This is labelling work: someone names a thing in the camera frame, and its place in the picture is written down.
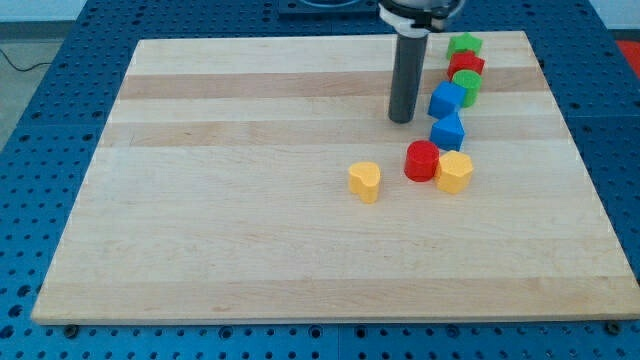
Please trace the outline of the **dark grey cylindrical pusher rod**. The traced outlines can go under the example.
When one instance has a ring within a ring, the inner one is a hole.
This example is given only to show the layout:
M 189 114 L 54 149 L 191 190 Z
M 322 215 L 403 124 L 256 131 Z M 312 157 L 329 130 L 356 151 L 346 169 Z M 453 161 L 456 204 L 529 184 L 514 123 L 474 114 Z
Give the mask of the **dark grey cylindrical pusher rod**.
M 428 37 L 398 35 L 388 107 L 391 121 L 412 121 L 417 103 Z

